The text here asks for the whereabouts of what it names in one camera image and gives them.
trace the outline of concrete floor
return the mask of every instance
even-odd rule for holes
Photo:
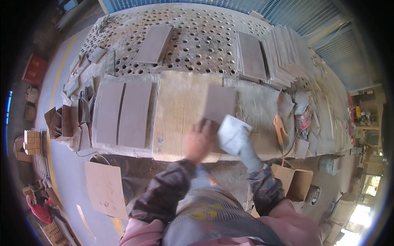
[[[100,15],[99,11],[92,10],[85,21],[76,21],[66,31],[67,40],[59,44],[57,51],[49,62],[49,66],[41,88],[41,96],[37,105],[35,127],[46,129],[44,113],[52,107],[62,105],[60,92],[69,76],[70,64],[76,57],[90,26],[81,30],[81,27],[92,25]],[[84,173],[84,162],[90,156],[79,157],[71,152],[65,145],[50,141],[48,143],[48,162],[50,164],[53,186],[63,205],[63,216],[68,220],[77,239],[82,245],[116,245],[127,221],[110,218],[92,209],[87,193]],[[128,178],[135,184],[134,197],[141,194],[148,185],[149,180],[164,170],[165,163],[150,159],[136,159],[109,155],[107,159],[130,165],[132,175]],[[349,188],[350,178],[354,172],[354,157],[346,155],[343,160],[342,171],[332,176],[318,170],[319,157],[309,158],[305,162],[314,171],[312,184],[322,187],[323,194],[314,206],[304,205],[303,213],[316,222],[329,207],[332,201],[338,199],[340,191],[346,192]],[[218,181],[240,201],[246,200],[247,186],[246,168],[241,162],[218,162],[209,164],[212,174]]]

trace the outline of apron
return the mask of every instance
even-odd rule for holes
[[[212,175],[191,180],[178,202],[177,215],[164,230],[162,245],[185,246],[219,238],[249,237],[266,245],[284,245],[276,233],[243,210]]]

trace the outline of stack of panels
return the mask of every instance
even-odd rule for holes
[[[309,47],[293,29],[276,26],[262,43],[269,70],[267,83],[286,88],[291,87],[296,78],[314,78]]]
[[[259,83],[266,81],[267,75],[260,41],[254,36],[237,32],[234,45],[237,77]]]
[[[167,48],[171,27],[153,26],[139,49],[135,62],[161,63]]]

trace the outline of gloved hand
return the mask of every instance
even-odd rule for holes
[[[239,140],[242,141],[239,157],[243,164],[247,167],[247,172],[250,174],[263,167],[263,162],[257,157],[252,143],[249,140],[249,131],[243,126],[239,133]]]

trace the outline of window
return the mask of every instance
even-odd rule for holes
[[[367,175],[365,177],[365,183],[362,189],[362,193],[371,196],[376,196],[379,182],[380,182],[379,176]]]

